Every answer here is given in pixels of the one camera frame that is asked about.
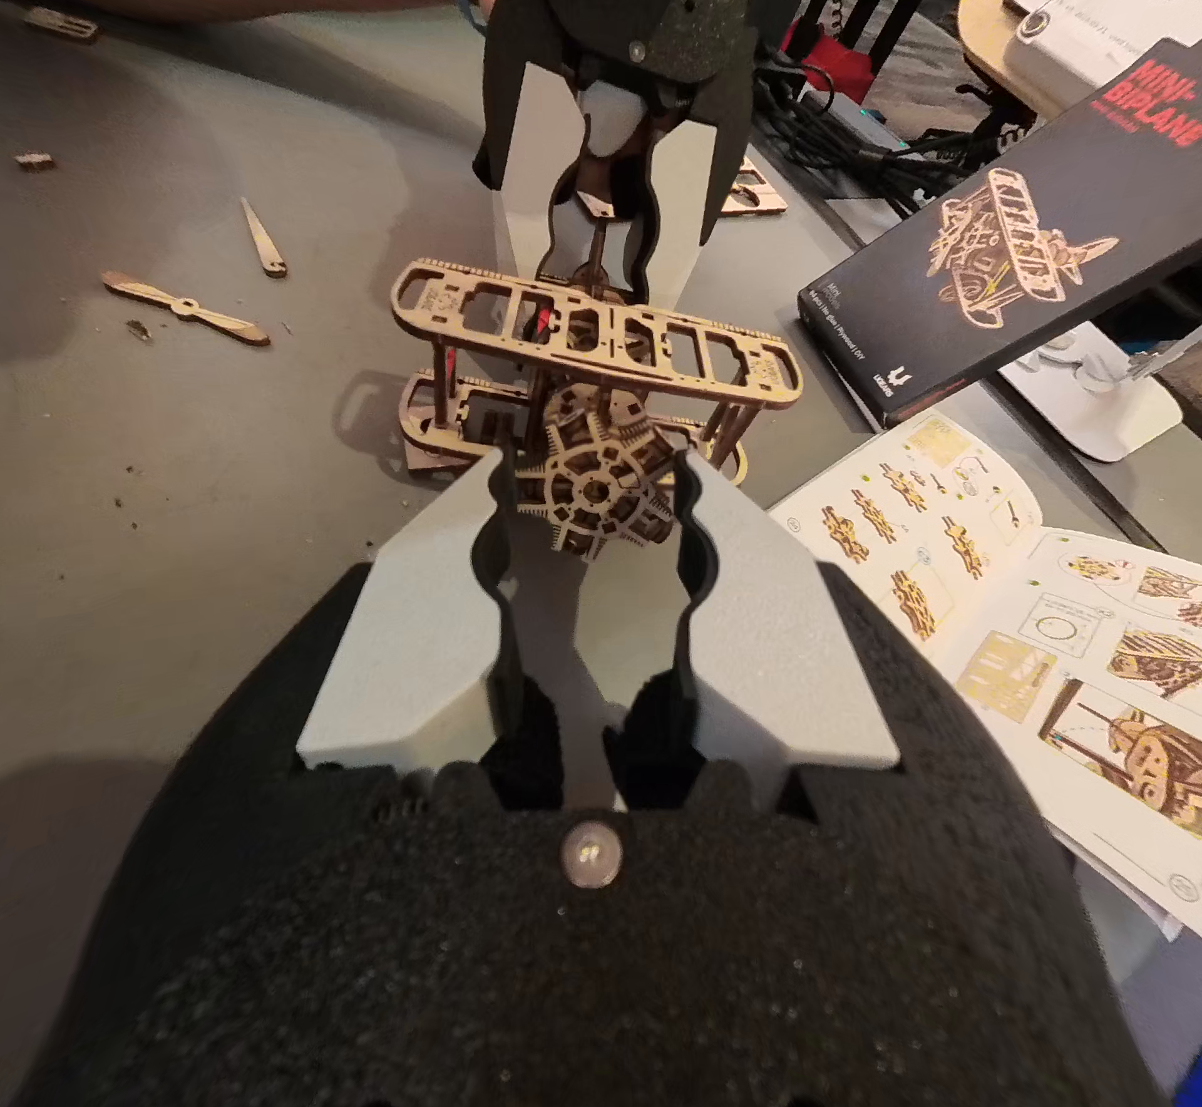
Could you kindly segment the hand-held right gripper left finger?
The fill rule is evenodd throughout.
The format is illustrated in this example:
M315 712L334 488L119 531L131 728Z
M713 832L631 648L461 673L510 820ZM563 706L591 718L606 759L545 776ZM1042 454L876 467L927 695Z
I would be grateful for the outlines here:
M510 468L492 449L379 546L297 740L305 768L437 779L514 725L523 672L498 590Z

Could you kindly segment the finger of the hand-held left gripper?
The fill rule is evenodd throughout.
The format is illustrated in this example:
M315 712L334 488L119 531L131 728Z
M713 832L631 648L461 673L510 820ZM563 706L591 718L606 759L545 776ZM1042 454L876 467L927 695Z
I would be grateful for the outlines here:
M627 229L624 275L631 302L674 310L695 272L708 197L714 129L679 121L652 140L642 170L643 200Z
M498 270L533 281L556 250L556 197L576 182L591 115L550 69L524 63L501 189L492 194Z

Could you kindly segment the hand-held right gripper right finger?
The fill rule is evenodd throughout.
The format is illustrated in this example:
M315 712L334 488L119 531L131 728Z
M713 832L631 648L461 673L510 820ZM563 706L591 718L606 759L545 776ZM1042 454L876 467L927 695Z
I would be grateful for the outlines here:
M677 689L689 744L775 811L802 765L892 768L900 744L818 562L701 454L677 454Z

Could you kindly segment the wooden biplane model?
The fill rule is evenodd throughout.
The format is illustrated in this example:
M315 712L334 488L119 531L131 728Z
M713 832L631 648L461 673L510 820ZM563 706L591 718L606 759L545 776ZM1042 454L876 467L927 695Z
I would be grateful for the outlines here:
M600 393L603 421L631 425L616 393L713 405L689 421L646 413L713 467L741 456L763 409L802 399L802 367L784 338L631 302L616 289L591 293L569 278L523 278L440 259L409 261L388 293L403 332L429 344L429 367L397 405L407 454L429 468L475 462L492 446L545 454L545 421L566 388Z

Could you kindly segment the wooden radial engine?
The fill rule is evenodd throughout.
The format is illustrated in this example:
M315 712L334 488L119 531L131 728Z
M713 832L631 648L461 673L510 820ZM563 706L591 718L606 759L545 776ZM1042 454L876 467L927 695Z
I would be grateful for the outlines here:
M665 543L674 508L659 482L674 446L631 393L569 384L550 394L539 449L514 468L518 513L550 546L594 562L612 541Z

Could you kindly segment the wooden sheet with round holes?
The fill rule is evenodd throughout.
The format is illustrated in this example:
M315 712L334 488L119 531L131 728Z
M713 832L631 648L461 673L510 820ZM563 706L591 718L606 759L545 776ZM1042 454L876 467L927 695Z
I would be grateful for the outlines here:
M738 175L725 200L720 216L775 216L775 215L786 215L786 200L744 155Z

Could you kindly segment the red cloth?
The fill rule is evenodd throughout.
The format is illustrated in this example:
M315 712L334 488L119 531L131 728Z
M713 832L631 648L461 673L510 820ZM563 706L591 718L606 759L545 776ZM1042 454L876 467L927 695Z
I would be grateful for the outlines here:
M823 25L794 22L784 53L806 69L806 80L818 91L835 88L857 106L864 106L864 99L876 83L872 59L827 35Z

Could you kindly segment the black model kit box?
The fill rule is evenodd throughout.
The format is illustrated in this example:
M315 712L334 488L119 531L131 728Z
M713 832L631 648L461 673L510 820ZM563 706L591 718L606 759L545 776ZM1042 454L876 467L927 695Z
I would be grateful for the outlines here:
M1115 80L797 292L885 427L1198 264L1202 44Z

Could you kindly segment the instruction booklet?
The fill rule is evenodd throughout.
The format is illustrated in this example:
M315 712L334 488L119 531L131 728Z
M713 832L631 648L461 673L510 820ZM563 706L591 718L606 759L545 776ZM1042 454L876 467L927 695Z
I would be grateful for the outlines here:
M1198 563L1048 529L1014 467L937 409L768 517L932 661L1054 833L1198 931Z

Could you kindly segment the wooden pointed stick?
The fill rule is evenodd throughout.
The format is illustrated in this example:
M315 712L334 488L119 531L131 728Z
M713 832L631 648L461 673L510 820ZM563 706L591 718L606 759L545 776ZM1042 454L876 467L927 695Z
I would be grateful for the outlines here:
M281 252L272 243L272 237L266 235L260 216L256 215L256 209L244 197L239 197L239 210L247 216L247 229L250 229L260 272L271 275L271 278L285 278L287 275L287 261L281 259Z

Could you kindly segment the wooden propeller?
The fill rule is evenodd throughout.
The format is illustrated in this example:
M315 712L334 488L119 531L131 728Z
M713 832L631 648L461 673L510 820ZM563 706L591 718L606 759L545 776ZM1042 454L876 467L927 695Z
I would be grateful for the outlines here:
M180 321L198 321L202 327L222 332L235 341L244 341L250 348L271 348L271 336L251 321L220 316L189 296L174 296L170 292L161 292L161 289L131 278L125 272L104 270L100 281L110 293L119 293L119 296L127 296L137 302L149 302L149 307L161 307Z

